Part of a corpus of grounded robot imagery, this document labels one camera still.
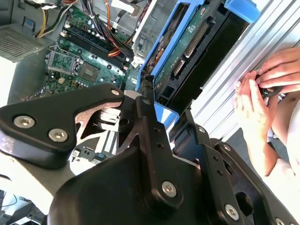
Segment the hand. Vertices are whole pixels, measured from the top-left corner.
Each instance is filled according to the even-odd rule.
[[[266,143],[274,120],[278,96],[269,99],[267,107],[255,82],[256,72],[246,74],[235,91],[234,108],[247,144]]]
[[[261,88],[284,86],[281,93],[300,90],[300,47],[274,54],[258,70]]]

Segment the circuit chip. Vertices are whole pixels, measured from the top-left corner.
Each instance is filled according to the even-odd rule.
[[[99,69],[97,69],[96,67],[93,67],[92,65],[90,65],[88,63],[83,63],[83,65],[81,66],[79,76],[81,76],[89,81],[95,82],[98,74],[99,74]]]

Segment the person's arm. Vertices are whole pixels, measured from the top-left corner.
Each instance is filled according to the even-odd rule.
[[[249,157],[260,176],[268,176],[279,155],[267,144],[267,134],[274,120],[277,96],[270,98],[266,107],[255,82],[256,72],[245,76],[237,84],[235,111],[247,143]]]

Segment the cable bundle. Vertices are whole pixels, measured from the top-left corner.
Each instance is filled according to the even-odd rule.
[[[107,26],[105,26],[105,24],[95,15],[93,11],[92,0],[81,0],[81,3],[82,3],[83,11],[93,22],[96,32],[99,35],[103,36],[108,43],[111,42],[116,47],[116,49],[120,50],[120,52],[122,52],[126,57],[132,60],[134,57],[134,53],[131,50],[131,47],[128,46],[126,43],[122,42],[121,40],[119,40],[111,31],[110,9],[107,0],[105,0],[107,15],[108,15]]]

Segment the green circuit board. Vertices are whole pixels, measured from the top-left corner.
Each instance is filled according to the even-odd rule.
[[[80,9],[76,7],[72,7],[71,11],[72,12],[69,14],[69,18],[68,18],[71,25],[76,26],[81,30],[85,30],[85,31],[90,30],[91,32],[94,31],[90,19]],[[128,39],[128,37],[123,36],[119,33],[115,33],[115,36],[123,42],[125,42]]]
[[[158,90],[161,87],[162,83],[165,83],[172,74],[172,71],[178,65],[178,62],[181,56],[184,54],[186,49],[189,47],[190,43],[192,42],[193,38],[197,34],[198,30],[200,29],[201,25],[204,21],[204,13],[207,11],[208,6],[204,5],[195,13],[194,17],[192,18],[191,22],[187,26],[186,30],[182,34],[180,40],[176,44],[175,48],[173,49],[171,55],[169,56],[168,60],[166,61],[165,65],[161,69],[160,73],[155,79],[155,90]]]
[[[93,30],[89,18],[76,7],[68,12],[66,21],[80,30]],[[41,97],[102,83],[110,83],[118,88],[125,83],[127,90],[135,90],[139,68],[132,65],[128,66],[127,71],[122,70],[64,37],[58,38],[57,46],[51,48],[51,54],[52,61],[48,64]]]

